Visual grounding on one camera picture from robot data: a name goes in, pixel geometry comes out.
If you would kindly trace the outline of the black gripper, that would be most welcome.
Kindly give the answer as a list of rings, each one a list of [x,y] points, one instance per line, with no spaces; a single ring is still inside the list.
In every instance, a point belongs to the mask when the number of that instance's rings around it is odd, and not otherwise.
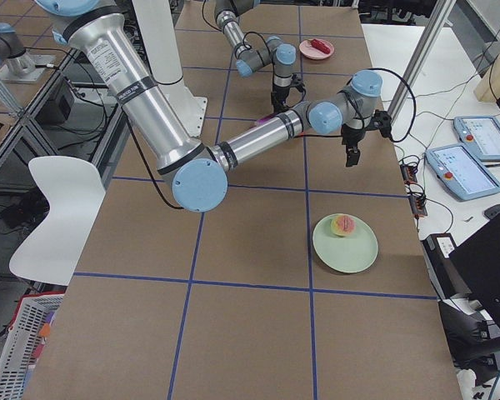
[[[273,74],[271,104],[274,113],[282,113],[290,108],[287,100],[292,89],[296,89],[301,93],[302,98],[305,97],[306,88],[304,82],[296,73],[293,73],[290,77],[280,77]]]
[[[391,138],[391,116],[386,111],[376,110],[366,127],[354,128],[343,125],[341,128],[342,145],[346,150],[347,168],[358,165],[360,150],[358,144],[365,138],[367,131],[378,130],[383,138]]]

